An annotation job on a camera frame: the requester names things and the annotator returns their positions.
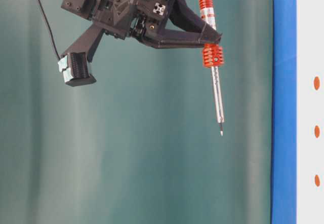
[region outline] orange dot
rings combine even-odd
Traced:
[[[316,138],[319,138],[319,135],[320,135],[320,129],[319,129],[319,126],[315,126],[315,130],[314,130],[314,133],[315,133],[315,137]]]
[[[320,79],[318,76],[316,76],[314,79],[314,88],[315,88],[315,90],[318,90],[319,87],[320,87]]]
[[[317,187],[320,186],[320,180],[319,180],[319,176],[318,176],[318,175],[315,176],[315,185],[316,185]]]

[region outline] blue vertical strip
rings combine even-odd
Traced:
[[[274,0],[272,224],[296,223],[297,0]]]

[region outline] black cable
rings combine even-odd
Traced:
[[[54,51],[54,53],[55,53],[55,55],[57,57],[57,60],[60,60],[61,58],[60,58],[59,53],[57,52],[57,48],[56,48],[56,45],[55,45],[55,41],[54,41],[53,33],[52,33],[52,30],[51,30],[51,26],[49,24],[49,21],[48,21],[48,19],[46,17],[45,12],[44,12],[41,0],[37,0],[37,3],[38,3],[38,6],[39,6],[39,9],[40,9],[40,12],[42,13],[43,20],[45,22],[46,28],[47,28],[47,30],[48,30],[48,32],[50,34],[53,51]]]

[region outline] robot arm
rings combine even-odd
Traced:
[[[88,65],[104,33],[158,49],[202,48],[221,39],[185,0],[64,0],[61,8],[93,23],[61,55],[60,71],[71,86],[95,82]],[[182,30],[166,29],[168,20]]]

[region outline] green fabric background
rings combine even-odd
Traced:
[[[62,52],[90,23],[42,1]],[[1,224],[270,223],[272,0],[215,8],[223,138],[200,49],[104,36],[71,88],[35,0],[0,0]]]

